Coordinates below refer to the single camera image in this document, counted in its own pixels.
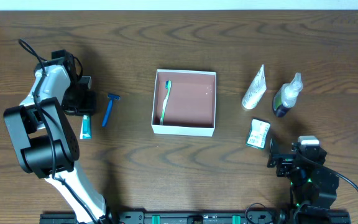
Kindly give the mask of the blue disposable razor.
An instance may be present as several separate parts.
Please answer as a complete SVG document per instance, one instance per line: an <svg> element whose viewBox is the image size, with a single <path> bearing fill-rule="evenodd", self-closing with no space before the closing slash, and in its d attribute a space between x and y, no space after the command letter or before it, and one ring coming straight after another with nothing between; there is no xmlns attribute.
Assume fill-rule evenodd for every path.
<svg viewBox="0 0 358 224"><path fill-rule="evenodd" d="M121 97L119 95L115 95L115 94L112 94L112 93L108 93L108 98L109 98L109 103L108 103L108 106L106 108L106 112L104 114L102 127L107 126L109 116L110 116L112 108L113 108L114 101L115 100L119 101L121 99Z"/></svg>

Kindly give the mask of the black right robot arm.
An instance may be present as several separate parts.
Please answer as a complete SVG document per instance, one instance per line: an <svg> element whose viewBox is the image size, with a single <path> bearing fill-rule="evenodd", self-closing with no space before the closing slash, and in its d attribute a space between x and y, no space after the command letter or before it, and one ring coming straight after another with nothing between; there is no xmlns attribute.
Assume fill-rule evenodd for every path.
<svg viewBox="0 0 358 224"><path fill-rule="evenodd" d="M291 150L285 154L271 139L267 167L276 168L278 177L290 180L296 204L307 202L311 207L329 209L337 199L339 177L323 167L327 152L315 136L300 136Z"/></svg>

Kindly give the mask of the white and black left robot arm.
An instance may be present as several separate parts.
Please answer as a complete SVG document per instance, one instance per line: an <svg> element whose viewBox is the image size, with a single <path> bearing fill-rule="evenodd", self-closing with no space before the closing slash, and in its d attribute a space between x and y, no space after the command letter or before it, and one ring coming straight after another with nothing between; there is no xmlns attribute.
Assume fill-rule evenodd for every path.
<svg viewBox="0 0 358 224"><path fill-rule="evenodd" d="M35 82L20 105L3 117L20 167L54 186L75 213L75 223L115 223L106 199L78 161L80 148L68 116L92 116L91 77L76 71L77 57L54 51L37 64Z"/></svg>

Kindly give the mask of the teal toothpaste tube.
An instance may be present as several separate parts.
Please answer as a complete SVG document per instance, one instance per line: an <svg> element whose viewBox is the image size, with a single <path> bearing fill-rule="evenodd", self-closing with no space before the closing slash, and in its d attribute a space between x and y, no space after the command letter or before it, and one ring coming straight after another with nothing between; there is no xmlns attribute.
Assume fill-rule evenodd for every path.
<svg viewBox="0 0 358 224"><path fill-rule="evenodd" d="M81 123L80 139L92 139L90 115L83 116Z"/></svg>

